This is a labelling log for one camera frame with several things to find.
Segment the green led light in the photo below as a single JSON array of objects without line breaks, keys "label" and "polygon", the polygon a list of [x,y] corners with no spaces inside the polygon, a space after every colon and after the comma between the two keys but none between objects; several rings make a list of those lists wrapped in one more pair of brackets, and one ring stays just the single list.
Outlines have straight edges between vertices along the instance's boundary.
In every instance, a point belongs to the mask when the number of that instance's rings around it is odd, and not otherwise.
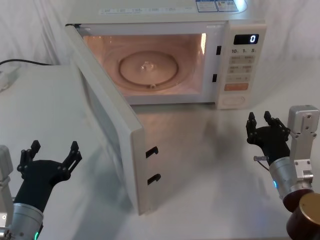
[{"label": "green led light", "polygon": [[39,237],[39,233],[38,233],[38,232],[36,232],[36,233],[35,233],[35,235],[34,235],[34,240],[37,240],[37,239],[38,239],[38,237]]}]

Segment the open microwave door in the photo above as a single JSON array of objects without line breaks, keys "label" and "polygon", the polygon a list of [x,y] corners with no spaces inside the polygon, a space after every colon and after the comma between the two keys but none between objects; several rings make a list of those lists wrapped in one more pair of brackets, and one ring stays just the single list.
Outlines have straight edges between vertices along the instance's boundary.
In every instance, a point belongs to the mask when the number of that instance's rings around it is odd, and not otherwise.
[{"label": "open microwave door", "polygon": [[148,210],[144,127],[74,26],[65,27],[88,118],[139,215]]}]

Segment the white microwave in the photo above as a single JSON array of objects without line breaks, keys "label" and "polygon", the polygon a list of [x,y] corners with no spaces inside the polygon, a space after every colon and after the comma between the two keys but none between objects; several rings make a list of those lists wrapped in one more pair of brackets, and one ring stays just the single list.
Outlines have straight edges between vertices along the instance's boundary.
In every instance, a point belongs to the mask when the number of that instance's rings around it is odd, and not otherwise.
[{"label": "white microwave", "polygon": [[266,33],[251,4],[78,0],[74,6],[65,27],[71,66],[91,124],[139,214],[148,211],[148,184],[160,175],[147,172],[152,151],[146,155],[144,127],[130,105],[245,107]]}]

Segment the white table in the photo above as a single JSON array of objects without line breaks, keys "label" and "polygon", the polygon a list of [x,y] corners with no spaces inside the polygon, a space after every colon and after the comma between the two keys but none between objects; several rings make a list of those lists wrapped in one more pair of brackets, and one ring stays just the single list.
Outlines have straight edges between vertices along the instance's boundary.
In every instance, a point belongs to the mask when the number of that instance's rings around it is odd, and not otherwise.
[{"label": "white table", "polygon": [[[20,151],[39,140],[37,159],[63,161],[73,140],[83,160],[71,179],[52,191],[40,240],[217,240],[286,237],[286,211],[272,179],[253,156],[262,151],[246,142],[246,121],[257,127],[264,111],[287,123],[289,108],[320,108],[320,61],[261,62],[252,107],[215,110],[210,104],[137,106],[146,129],[153,211],[132,209],[111,160],[106,159],[86,119],[68,66],[30,66],[0,93],[0,143],[10,149],[16,168]],[[320,192],[319,139],[313,143],[313,187]],[[22,183],[16,170],[10,188]]]}]

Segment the label on microwave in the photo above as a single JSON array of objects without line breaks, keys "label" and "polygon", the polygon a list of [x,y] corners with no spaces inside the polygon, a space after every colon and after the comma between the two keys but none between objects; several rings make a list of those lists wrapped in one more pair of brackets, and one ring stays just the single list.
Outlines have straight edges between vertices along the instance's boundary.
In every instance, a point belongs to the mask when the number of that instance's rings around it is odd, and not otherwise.
[{"label": "label on microwave", "polygon": [[238,12],[234,0],[195,0],[199,13]]},{"label": "label on microwave", "polygon": [[110,14],[184,14],[196,13],[193,6],[186,7],[140,7],[140,8],[103,8],[99,10],[99,15]]}]

